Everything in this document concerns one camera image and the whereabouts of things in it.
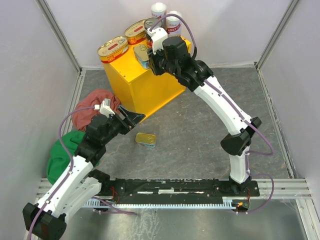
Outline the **rectangular gold tin front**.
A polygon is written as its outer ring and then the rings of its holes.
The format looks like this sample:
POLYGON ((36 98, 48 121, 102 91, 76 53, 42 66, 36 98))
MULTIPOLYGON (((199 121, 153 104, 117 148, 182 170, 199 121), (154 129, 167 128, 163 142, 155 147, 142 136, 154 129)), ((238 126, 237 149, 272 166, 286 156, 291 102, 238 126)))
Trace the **rectangular gold tin front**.
POLYGON ((138 44, 133 47, 133 52, 136 60, 146 70, 150 68, 147 50, 148 48, 145 44, 138 44))

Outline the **rectangular gold tin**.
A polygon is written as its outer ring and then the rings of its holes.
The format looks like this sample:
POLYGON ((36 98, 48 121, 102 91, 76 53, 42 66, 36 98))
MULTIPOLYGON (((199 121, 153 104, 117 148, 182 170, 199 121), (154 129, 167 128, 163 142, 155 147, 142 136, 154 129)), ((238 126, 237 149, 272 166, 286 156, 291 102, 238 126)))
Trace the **rectangular gold tin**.
POLYGON ((150 68, 147 50, 148 48, 145 44, 138 44, 133 47, 133 52, 136 60, 146 70, 150 68))
POLYGON ((135 142, 141 146, 154 148, 156 146, 157 137, 155 134, 138 132, 135 137, 135 142))

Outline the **oval gold fish tin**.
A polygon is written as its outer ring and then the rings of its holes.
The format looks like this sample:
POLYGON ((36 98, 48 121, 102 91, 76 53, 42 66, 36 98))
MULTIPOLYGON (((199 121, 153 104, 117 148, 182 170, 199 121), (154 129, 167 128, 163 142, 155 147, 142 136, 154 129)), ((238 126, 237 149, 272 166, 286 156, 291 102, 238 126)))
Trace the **oval gold fish tin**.
POLYGON ((129 45, 138 44, 146 39, 145 19, 142 19, 124 31, 124 36, 128 40, 129 45))

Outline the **round dark can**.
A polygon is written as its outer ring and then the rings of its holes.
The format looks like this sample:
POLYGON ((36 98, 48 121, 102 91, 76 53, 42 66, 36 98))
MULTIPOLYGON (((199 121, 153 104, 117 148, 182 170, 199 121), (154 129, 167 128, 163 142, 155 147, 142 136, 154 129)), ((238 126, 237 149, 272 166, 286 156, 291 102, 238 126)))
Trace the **round dark can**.
POLYGON ((157 21, 158 19, 156 17, 151 17, 151 18, 147 18, 143 23, 145 28, 146 46, 148 49, 151 49, 153 44, 153 41, 148 34, 148 29, 154 26, 157 21))

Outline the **white porridge can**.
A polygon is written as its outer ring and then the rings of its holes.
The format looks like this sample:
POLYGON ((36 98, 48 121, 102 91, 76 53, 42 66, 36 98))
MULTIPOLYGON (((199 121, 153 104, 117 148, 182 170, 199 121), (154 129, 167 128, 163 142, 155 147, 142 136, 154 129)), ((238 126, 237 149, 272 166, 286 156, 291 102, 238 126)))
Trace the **white porridge can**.
POLYGON ((151 8, 151 16, 153 18, 160 19, 167 13, 167 5, 162 2, 156 2, 154 3, 151 8))
POLYGON ((168 37, 180 36, 182 33, 182 22, 175 16, 168 16, 165 19, 165 30, 168 37))

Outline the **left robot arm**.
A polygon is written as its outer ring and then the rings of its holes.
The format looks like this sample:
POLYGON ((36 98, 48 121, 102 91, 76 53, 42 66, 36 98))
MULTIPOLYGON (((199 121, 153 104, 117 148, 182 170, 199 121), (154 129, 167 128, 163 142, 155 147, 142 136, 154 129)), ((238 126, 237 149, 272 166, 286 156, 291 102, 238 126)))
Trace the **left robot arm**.
POLYGON ((95 195, 106 195, 111 183, 96 178, 92 170, 106 153, 106 144, 119 134, 125 135, 139 124, 145 114, 131 112, 122 105, 119 114, 103 104, 93 106, 93 116, 70 162, 54 185, 37 201, 22 210, 27 239, 59 240, 73 215, 95 195))

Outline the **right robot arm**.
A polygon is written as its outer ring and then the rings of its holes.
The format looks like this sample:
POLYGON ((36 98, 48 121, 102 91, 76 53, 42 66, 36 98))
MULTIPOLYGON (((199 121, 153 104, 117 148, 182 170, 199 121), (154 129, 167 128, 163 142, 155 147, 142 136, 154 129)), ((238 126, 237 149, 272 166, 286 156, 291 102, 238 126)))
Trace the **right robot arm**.
POLYGON ((228 134, 220 145, 229 155, 229 189, 236 196, 242 195, 252 179, 246 157, 261 120, 245 113, 230 98, 208 65, 188 52, 187 44, 180 36, 153 40, 147 54, 154 75, 168 73, 174 76, 209 105, 223 122, 228 134))

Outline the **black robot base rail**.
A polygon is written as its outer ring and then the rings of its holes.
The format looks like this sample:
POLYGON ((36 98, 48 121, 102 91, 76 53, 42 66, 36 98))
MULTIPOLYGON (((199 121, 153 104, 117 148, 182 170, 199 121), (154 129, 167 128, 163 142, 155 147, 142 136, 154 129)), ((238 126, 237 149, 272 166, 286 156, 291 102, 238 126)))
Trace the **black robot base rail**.
POLYGON ((124 179, 93 170, 90 177, 101 183, 100 196, 115 197, 118 204, 187 205, 221 204, 223 197, 258 197, 258 183, 250 178, 243 184, 232 179, 124 179))

